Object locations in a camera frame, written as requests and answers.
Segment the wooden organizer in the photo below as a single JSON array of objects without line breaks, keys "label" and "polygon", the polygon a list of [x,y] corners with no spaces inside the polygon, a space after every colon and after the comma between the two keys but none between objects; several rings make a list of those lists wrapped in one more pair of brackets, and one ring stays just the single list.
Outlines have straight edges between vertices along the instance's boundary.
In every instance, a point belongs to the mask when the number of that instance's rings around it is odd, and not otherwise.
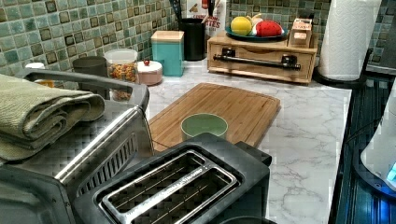
[{"label": "wooden organizer", "polygon": [[[309,49],[293,48],[288,47],[287,38],[265,43],[247,42],[232,39],[225,32],[222,32],[213,36],[207,42],[207,69],[210,72],[310,83],[318,51],[318,35],[312,34],[310,43]],[[223,49],[234,50],[235,58],[274,63],[280,63],[283,55],[295,56],[297,64],[301,65],[301,69],[291,70],[281,67],[214,60],[214,56],[221,55]]]},{"label": "wooden organizer", "polygon": [[163,151],[182,142],[181,121],[196,113],[224,118],[227,140],[256,147],[280,107],[278,99],[252,91],[201,83],[149,121],[154,149]]}]

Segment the cutting board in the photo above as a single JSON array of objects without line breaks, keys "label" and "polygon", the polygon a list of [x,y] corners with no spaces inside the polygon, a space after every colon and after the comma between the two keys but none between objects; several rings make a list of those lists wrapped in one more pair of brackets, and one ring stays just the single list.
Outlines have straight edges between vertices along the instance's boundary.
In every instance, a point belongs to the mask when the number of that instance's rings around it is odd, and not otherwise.
[{"label": "cutting board", "polygon": [[154,149],[163,151],[182,142],[180,123],[196,113],[224,118],[229,129],[226,139],[244,141],[256,147],[280,108],[278,99],[253,91],[201,83],[149,121]]}]

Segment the jar of nuts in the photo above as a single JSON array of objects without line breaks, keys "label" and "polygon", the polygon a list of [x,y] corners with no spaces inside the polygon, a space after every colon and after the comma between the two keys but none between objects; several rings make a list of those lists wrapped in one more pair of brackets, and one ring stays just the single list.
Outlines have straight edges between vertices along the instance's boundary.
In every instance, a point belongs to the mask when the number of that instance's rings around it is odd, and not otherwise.
[{"label": "jar of nuts", "polygon": [[[136,67],[137,52],[133,49],[113,49],[105,53],[108,76],[139,84]],[[115,101],[129,101],[131,93],[120,90],[111,90]]]}]

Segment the yellow apple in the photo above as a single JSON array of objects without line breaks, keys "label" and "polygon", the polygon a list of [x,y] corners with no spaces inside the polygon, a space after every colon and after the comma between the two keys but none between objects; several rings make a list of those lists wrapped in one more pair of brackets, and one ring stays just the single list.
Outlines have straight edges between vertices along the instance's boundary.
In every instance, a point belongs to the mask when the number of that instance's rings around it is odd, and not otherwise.
[{"label": "yellow apple", "polygon": [[235,17],[231,21],[231,31],[236,35],[248,35],[251,31],[251,20],[246,17]]}]

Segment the plate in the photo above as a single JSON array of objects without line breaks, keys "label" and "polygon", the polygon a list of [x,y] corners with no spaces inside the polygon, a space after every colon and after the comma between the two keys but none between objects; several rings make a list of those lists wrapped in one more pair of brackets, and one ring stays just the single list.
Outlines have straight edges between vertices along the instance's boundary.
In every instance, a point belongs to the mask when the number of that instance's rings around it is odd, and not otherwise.
[{"label": "plate", "polygon": [[288,29],[282,27],[283,34],[282,35],[273,35],[273,36],[266,36],[266,37],[257,37],[257,36],[249,36],[249,35],[237,35],[231,31],[231,27],[228,26],[225,28],[225,32],[227,35],[233,39],[237,40],[244,40],[244,41],[257,41],[257,42],[266,42],[266,41],[273,41],[278,40],[286,37],[288,35]]}]

